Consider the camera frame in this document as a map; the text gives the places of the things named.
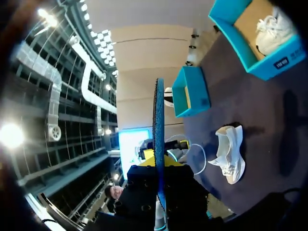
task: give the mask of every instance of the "shoe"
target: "shoe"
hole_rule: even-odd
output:
[[[273,15],[257,24],[256,47],[263,55],[272,53],[295,34],[292,21],[278,7],[274,7]]]
[[[168,107],[174,107],[172,88],[166,88],[164,92],[164,103]]]
[[[217,158],[209,163],[219,166],[228,183],[235,184],[240,180],[245,170],[245,161],[240,154],[243,127],[225,126],[218,129],[215,134],[219,141]]]

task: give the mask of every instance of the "blue box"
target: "blue box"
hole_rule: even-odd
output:
[[[252,0],[216,0],[209,18],[219,27],[239,56],[246,72],[268,80],[306,57],[298,35],[258,61],[242,34],[233,26]]]
[[[191,107],[188,108],[185,87]],[[176,117],[192,116],[210,108],[205,79],[201,68],[184,66],[172,85],[172,97]]]

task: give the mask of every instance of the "monitor screen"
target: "monitor screen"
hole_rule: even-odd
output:
[[[127,180],[127,172],[130,167],[140,164],[140,160],[136,155],[136,147],[138,147],[142,141],[151,137],[148,129],[132,129],[119,132],[121,165],[125,180]]]

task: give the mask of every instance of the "beige wall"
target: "beige wall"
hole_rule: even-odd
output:
[[[88,0],[94,32],[140,24],[181,25],[210,30],[215,0]]]
[[[141,25],[111,31],[116,65],[118,127],[151,128],[157,78],[171,87],[188,56],[192,28]],[[181,118],[165,107],[165,134],[183,133]]]

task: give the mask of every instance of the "ventilation pipe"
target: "ventilation pipe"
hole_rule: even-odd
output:
[[[100,79],[104,79],[104,73],[100,71],[98,66],[91,60],[90,56],[87,54],[87,52],[83,49],[83,47],[80,45],[80,43],[74,43],[72,45],[72,49],[80,56],[80,58],[83,59],[83,61],[86,63],[82,81],[81,81],[81,93],[83,98],[88,101],[89,103],[98,106],[102,109],[105,109],[111,113],[116,114],[116,107],[114,107],[112,104],[108,103],[107,101],[103,100],[93,92],[89,90],[89,81],[90,81],[90,75],[91,71],[93,71]]]
[[[59,141],[61,138],[61,129],[58,126],[59,100],[62,87],[59,71],[38,55],[26,42],[21,44],[16,58],[23,65],[52,82],[47,116],[48,141]]]

